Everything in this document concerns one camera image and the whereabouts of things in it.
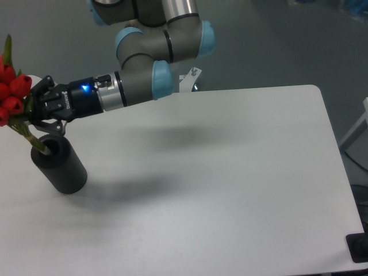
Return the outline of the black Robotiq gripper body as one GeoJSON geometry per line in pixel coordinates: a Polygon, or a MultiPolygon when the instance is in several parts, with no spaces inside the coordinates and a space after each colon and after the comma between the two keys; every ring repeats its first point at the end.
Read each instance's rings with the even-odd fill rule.
{"type": "Polygon", "coordinates": [[[85,78],[58,84],[37,95],[38,120],[63,120],[71,122],[76,118],[93,116],[103,112],[95,79],[85,78]]]}

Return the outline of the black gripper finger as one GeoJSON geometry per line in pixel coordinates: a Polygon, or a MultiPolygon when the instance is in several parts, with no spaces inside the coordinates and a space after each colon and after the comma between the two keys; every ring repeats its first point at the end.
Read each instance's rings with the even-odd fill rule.
{"type": "Polygon", "coordinates": [[[46,122],[34,111],[28,114],[28,121],[38,131],[45,132],[55,136],[64,136],[66,134],[67,121],[54,119],[53,122],[46,122]]]}
{"type": "Polygon", "coordinates": [[[53,78],[50,75],[46,75],[38,84],[34,86],[31,85],[30,95],[33,98],[39,98],[40,96],[53,90],[56,85],[57,83],[53,80],[53,78]]]}

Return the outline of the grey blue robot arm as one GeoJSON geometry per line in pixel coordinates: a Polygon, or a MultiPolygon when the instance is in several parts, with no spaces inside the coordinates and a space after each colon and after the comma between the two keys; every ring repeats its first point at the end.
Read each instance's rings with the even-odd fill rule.
{"type": "Polygon", "coordinates": [[[171,64],[211,55],[214,29],[195,1],[89,1],[98,25],[125,24],[115,38],[118,71],[55,84],[45,76],[31,90],[25,121],[63,136],[77,118],[157,100],[174,92],[171,64]]]}

